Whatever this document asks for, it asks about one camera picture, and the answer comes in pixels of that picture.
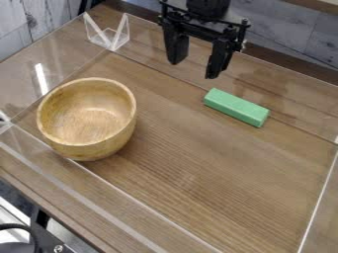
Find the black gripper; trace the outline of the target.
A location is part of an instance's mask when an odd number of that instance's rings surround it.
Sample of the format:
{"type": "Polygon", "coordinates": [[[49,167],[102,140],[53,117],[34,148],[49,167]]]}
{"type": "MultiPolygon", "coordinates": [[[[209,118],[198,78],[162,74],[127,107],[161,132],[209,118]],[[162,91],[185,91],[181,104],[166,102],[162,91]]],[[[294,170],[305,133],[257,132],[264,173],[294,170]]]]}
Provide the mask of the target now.
{"type": "Polygon", "coordinates": [[[214,41],[206,67],[206,79],[216,79],[228,68],[234,51],[241,51],[252,27],[248,18],[230,8],[232,0],[159,0],[169,62],[179,64],[187,57],[189,34],[214,41]]]}

